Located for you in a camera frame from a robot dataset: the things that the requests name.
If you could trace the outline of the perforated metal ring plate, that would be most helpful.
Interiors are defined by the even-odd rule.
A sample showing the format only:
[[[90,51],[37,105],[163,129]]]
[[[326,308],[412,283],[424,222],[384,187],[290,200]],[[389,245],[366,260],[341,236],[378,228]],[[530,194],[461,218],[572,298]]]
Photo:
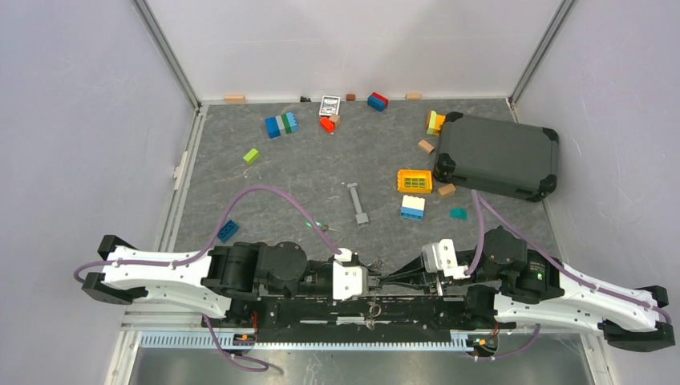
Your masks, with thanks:
[[[377,295],[381,290],[381,286],[378,284],[378,281],[379,277],[382,275],[381,271],[383,264],[383,259],[379,257],[367,265],[369,277],[373,278],[376,282],[376,287],[371,290],[372,299],[369,305],[368,318],[366,319],[366,328],[368,330],[375,329],[376,318],[382,313],[382,307],[378,304]]]

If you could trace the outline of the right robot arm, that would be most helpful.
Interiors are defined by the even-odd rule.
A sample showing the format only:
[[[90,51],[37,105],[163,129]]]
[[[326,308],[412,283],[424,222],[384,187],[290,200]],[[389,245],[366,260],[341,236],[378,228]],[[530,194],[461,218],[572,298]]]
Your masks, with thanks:
[[[590,332],[624,351],[652,352],[675,344],[661,313],[666,289],[626,289],[598,281],[544,256],[499,226],[472,250],[450,239],[425,245],[403,268],[378,279],[436,296],[435,322],[457,330],[539,324]]]

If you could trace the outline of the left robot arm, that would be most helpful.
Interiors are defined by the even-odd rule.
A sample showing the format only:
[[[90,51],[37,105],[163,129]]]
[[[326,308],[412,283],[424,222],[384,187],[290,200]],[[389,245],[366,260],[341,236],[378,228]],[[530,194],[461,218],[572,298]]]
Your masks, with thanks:
[[[367,295],[376,273],[356,253],[341,249],[326,261],[310,260],[290,241],[235,242],[205,254],[145,252],[107,235],[99,249],[103,268],[89,272],[82,290],[99,302],[131,305],[158,302],[180,306],[243,326],[260,290],[284,298],[344,301]]]

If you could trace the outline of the white and blue brick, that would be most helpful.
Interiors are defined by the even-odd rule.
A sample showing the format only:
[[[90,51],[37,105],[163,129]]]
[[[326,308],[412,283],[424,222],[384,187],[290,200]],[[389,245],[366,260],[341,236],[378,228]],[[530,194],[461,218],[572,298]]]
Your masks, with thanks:
[[[414,221],[421,221],[424,217],[426,200],[421,197],[404,195],[399,216]]]

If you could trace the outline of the grey toy axle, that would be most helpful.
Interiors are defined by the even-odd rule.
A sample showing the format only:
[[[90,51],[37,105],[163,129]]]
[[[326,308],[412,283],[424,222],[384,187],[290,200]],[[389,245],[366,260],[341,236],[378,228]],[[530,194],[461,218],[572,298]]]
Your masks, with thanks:
[[[367,213],[363,210],[361,201],[359,199],[356,183],[349,183],[347,188],[350,191],[351,200],[355,210],[355,219],[359,228],[365,227],[369,224]]]

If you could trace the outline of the teal small block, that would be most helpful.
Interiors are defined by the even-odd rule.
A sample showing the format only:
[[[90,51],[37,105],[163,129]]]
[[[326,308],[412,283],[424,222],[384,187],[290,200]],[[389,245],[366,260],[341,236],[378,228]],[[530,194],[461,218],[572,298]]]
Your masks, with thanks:
[[[463,208],[453,208],[450,210],[449,216],[454,219],[465,221],[468,218],[468,212]]]

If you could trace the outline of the yellow window brick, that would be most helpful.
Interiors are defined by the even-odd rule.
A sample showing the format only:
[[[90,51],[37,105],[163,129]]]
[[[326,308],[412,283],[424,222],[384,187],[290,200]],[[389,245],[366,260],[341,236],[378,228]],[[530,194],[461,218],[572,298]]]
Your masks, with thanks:
[[[432,173],[429,170],[399,169],[397,191],[406,194],[430,194],[433,189]]]

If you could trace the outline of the tan wooden block near case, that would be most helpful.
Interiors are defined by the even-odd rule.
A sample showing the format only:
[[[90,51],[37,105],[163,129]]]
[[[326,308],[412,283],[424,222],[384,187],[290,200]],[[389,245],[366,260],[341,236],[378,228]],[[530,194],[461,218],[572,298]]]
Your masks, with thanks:
[[[427,140],[420,140],[418,142],[418,146],[428,154],[432,154],[433,151],[435,150],[435,146],[428,142]]]

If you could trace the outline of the orange green brown brick stack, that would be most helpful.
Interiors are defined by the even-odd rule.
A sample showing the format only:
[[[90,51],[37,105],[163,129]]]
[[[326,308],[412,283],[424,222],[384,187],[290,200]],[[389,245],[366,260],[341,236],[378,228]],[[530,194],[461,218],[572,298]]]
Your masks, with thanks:
[[[426,120],[426,131],[428,135],[439,136],[444,125],[446,116],[440,115],[434,110],[430,110]]]

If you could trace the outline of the dark grey hard case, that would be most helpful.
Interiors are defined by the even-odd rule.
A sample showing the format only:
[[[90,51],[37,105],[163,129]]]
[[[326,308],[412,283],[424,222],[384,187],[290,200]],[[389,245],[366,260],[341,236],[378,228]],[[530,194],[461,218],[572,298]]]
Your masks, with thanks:
[[[452,111],[432,176],[443,184],[539,202],[557,188],[560,137],[541,126]]]

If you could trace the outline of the lime green block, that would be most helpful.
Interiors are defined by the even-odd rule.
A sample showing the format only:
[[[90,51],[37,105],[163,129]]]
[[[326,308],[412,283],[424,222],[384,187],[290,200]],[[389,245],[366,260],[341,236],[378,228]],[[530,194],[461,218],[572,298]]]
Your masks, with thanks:
[[[256,148],[251,148],[244,156],[243,156],[243,161],[251,165],[253,164],[260,156],[260,152]]]

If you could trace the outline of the blue grey green brick stack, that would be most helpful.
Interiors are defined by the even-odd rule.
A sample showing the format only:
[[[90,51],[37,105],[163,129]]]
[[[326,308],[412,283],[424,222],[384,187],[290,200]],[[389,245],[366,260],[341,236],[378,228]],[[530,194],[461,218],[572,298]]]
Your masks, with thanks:
[[[292,112],[265,119],[265,129],[270,139],[293,134],[298,131],[298,123]]]

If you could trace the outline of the playing card box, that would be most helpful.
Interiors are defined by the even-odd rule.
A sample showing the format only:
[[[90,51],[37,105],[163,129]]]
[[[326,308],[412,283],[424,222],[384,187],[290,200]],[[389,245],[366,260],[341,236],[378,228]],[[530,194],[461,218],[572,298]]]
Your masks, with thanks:
[[[331,117],[332,115],[337,115],[340,108],[340,103],[342,98],[333,95],[324,95],[321,98],[319,116],[320,117]]]

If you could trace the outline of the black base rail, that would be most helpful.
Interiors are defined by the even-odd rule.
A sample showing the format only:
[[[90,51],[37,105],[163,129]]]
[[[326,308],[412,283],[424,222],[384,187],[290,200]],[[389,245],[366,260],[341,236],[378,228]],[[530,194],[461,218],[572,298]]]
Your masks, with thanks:
[[[375,329],[366,328],[371,298],[263,297],[237,300],[224,318],[201,321],[213,328],[252,328],[258,342],[387,343],[447,342],[453,330],[512,329],[513,322],[495,319],[489,301],[469,302],[460,296],[378,296],[382,313]]]

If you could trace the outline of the tan wooden block at wall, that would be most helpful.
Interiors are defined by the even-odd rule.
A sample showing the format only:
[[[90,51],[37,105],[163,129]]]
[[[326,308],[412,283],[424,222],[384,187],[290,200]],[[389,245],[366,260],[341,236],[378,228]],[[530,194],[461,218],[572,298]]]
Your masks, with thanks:
[[[225,95],[223,101],[226,104],[243,104],[246,103],[246,97],[244,95]]]

